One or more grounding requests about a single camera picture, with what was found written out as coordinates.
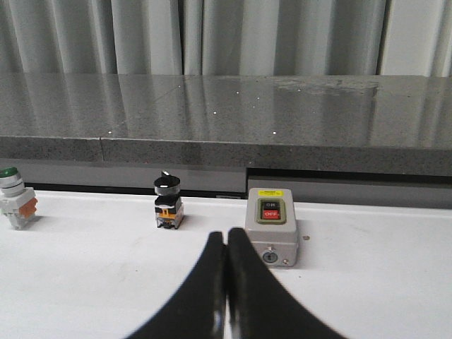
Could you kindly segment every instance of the green button cap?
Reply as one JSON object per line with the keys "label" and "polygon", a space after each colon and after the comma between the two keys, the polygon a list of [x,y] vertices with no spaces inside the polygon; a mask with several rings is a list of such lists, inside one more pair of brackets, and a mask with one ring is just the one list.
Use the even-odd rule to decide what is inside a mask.
{"label": "green button cap", "polygon": [[0,171],[0,178],[7,178],[12,177],[13,175],[17,174],[19,171],[15,167],[8,167],[5,169],[2,169]]}

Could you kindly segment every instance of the white surface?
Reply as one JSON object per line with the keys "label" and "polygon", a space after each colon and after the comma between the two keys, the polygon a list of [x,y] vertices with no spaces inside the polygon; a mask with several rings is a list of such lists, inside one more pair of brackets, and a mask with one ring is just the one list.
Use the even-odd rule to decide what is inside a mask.
{"label": "white surface", "polygon": [[[0,218],[0,337],[120,338],[179,287],[208,233],[246,201],[185,198],[177,231],[153,197],[37,192],[41,218]],[[296,203],[301,259],[273,269],[349,338],[452,337],[452,211]]]}

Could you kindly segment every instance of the dark gap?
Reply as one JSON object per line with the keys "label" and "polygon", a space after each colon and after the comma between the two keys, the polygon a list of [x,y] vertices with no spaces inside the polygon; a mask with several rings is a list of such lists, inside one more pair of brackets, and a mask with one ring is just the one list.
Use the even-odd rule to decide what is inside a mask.
{"label": "dark gap", "polygon": [[381,73],[381,62],[383,61],[383,52],[384,45],[386,42],[386,31],[389,23],[389,14],[391,13],[391,0],[386,0],[386,4],[384,6],[384,19],[383,19],[383,27],[381,28],[381,37],[380,37],[380,48],[379,48],[379,58],[376,62],[376,75]]}
{"label": "dark gap", "polygon": [[184,20],[184,0],[178,0],[177,9],[179,13],[179,34],[181,38],[181,58],[182,58],[182,75],[185,74],[185,20]]}
{"label": "dark gap", "polygon": [[[104,194],[135,194],[139,196],[155,196],[154,188],[143,187],[114,187],[114,186],[85,186],[85,185],[65,185],[65,184],[39,184],[26,182],[26,187],[33,187],[37,191],[67,191],[67,192],[86,192],[86,193],[104,193]],[[181,190],[182,197],[193,196],[200,198],[237,198],[245,199],[246,193],[223,192],[223,191],[194,191]]]}
{"label": "dark gap", "polygon": [[441,184],[441,185],[452,184],[452,177],[440,177],[416,174],[303,171],[295,169],[249,168],[247,170],[247,176],[337,179],[337,180],[364,181],[364,182],[399,182],[411,184]]}
{"label": "dark gap", "polygon": [[199,62],[200,62],[200,65],[199,65],[199,73],[200,73],[200,75],[203,75],[203,46],[204,46],[204,0],[202,0],[202,3],[201,3],[201,8],[202,8],[202,11],[203,11],[203,14],[202,14],[202,16],[201,16],[201,43],[199,44],[200,45],[200,47],[199,48],[201,48],[201,52],[199,53],[199,55],[200,55],[200,57],[199,57]]}
{"label": "dark gap", "polygon": [[276,36],[275,65],[276,76],[295,74],[297,42],[301,23],[303,3],[298,1],[282,1],[278,13],[278,32]]}

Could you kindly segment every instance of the gray countertop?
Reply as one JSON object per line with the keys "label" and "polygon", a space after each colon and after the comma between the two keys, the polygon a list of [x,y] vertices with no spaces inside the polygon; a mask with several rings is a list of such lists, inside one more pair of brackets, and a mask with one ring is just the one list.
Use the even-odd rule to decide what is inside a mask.
{"label": "gray countertop", "polygon": [[452,175],[452,80],[0,73],[0,157]]}

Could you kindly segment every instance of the curtain fold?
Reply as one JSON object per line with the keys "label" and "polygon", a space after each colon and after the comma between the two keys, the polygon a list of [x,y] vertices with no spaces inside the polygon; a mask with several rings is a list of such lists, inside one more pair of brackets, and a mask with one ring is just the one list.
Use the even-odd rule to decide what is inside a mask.
{"label": "curtain fold", "polygon": [[451,0],[0,0],[0,71],[450,76]]}

